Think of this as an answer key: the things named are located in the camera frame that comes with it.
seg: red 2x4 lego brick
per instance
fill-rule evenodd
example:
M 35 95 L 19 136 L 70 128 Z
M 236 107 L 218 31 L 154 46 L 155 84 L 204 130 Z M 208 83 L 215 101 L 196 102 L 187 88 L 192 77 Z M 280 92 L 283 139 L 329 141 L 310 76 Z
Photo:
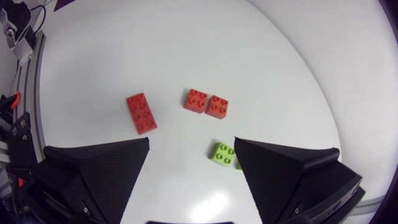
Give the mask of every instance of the red 2x4 lego brick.
M 157 128 L 143 93 L 127 98 L 127 105 L 138 134 L 144 134 Z

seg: red 2x2 lego brick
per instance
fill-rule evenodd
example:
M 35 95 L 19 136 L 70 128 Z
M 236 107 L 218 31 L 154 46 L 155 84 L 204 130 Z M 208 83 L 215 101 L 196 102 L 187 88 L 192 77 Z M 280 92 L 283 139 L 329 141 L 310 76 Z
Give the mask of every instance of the red 2x2 lego brick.
M 226 116 L 226 110 L 228 109 L 228 101 L 218 96 L 212 96 L 209 100 L 209 105 L 206 110 L 206 114 L 213 116 L 218 119 L 223 119 Z
M 143 93 L 127 98 L 127 105 L 138 134 L 144 134 L 157 128 Z
M 206 101 L 206 93 L 191 89 L 188 93 L 184 108 L 196 113 L 202 113 L 206 109 Z

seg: white table surface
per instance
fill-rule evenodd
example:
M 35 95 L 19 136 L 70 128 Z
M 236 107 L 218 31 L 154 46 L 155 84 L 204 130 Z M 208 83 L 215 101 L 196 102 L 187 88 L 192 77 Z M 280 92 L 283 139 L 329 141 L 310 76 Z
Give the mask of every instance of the white table surface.
M 40 80 L 46 144 L 150 139 L 122 223 L 260 223 L 243 173 L 207 158 L 216 142 L 340 147 L 310 70 L 246 1 L 76 1 L 52 13 L 54 5 Z M 185 110 L 189 88 L 229 100 L 226 118 Z M 126 105 L 140 92 L 158 125 L 141 136 Z

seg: green lego brick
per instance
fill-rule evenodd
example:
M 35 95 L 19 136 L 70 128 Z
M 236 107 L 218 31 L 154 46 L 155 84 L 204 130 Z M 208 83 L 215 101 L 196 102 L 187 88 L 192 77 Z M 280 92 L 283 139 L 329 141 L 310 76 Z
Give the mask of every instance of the green lego brick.
M 221 166 L 229 167 L 235 157 L 235 151 L 227 144 L 219 142 L 216 144 L 210 158 Z

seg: building block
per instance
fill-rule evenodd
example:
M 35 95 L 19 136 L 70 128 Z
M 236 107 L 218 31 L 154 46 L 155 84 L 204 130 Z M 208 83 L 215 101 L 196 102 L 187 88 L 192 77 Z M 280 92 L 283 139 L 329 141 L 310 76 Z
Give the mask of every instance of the building block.
M 138 134 L 144 134 L 157 128 L 143 93 L 127 98 L 127 105 Z
M 229 167 L 235 157 L 235 151 L 225 143 L 219 142 L 216 144 L 210 158 L 221 166 Z
M 206 101 L 206 93 L 191 89 L 188 93 L 184 108 L 196 113 L 202 113 L 206 109 Z
M 218 119 L 223 119 L 226 116 L 227 109 L 228 109 L 227 100 L 224 100 L 218 96 L 212 96 L 209 100 L 206 114 Z

